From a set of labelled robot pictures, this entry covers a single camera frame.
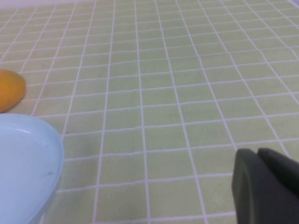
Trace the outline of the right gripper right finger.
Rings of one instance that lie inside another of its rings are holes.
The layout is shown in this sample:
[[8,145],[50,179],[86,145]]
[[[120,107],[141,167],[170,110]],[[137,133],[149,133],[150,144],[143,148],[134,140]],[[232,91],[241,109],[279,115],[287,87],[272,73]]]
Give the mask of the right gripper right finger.
[[299,163],[270,148],[259,148],[258,156],[276,179],[295,195],[299,194]]

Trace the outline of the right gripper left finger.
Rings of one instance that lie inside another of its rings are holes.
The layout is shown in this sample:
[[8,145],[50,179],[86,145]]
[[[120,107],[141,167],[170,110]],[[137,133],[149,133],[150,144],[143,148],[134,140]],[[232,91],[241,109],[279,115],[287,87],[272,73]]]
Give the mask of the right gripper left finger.
[[284,187],[251,149],[238,149],[232,193],[239,224],[297,224],[299,195]]

